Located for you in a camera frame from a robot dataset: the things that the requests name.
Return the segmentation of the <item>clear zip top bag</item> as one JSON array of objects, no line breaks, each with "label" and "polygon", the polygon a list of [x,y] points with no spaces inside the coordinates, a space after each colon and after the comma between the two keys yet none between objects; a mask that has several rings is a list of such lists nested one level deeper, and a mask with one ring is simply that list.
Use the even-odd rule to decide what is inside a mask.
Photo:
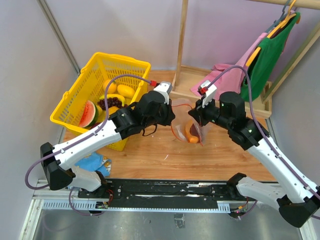
[{"label": "clear zip top bag", "polygon": [[198,144],[203,146],[211,125],[200,126],[188,112],[193,109],[194,104],[187,98],[176,98],[171,102],[175,119],[172,120],[170,128],[173,135],[182,142]]}]

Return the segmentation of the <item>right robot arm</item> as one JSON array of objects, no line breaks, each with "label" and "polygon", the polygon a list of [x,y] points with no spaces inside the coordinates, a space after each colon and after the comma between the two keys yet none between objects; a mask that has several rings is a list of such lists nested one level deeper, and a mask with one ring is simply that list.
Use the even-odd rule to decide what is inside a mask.
[{"label": "right robot arm", "polygon": [[268,131],[246,116],[245,102],[235,92],[220,96],[219,106],[202,97],[188,114],[198,124],[213,123],[227,130],[230,139],[262,163],[280,188],[237,173],[227,181],[226,193],[232,200],[248,197],[275,210],[290,225],[300,228],[320,208],[320,187],[303,175],[276,146]]}]

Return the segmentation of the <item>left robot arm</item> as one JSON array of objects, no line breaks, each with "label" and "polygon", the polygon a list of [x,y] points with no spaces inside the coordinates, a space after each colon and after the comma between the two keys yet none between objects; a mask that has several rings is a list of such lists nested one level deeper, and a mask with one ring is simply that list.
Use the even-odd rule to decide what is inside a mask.
[{"label": "left robot arm", "polygon": [[169,126],[175,118],[170,92],[170,86],[160,84],[138,102],[117,110],[106,122],[72,140],[56,145],[44,143],[40,147],[44,159],[41,165],[49,188],[55,191],[75,186],[90,191],[96,198],[103,197],[107,193],[103,175],[99,171],[76,169],[75,163],[104,146],[144,133],[152,125]]}]

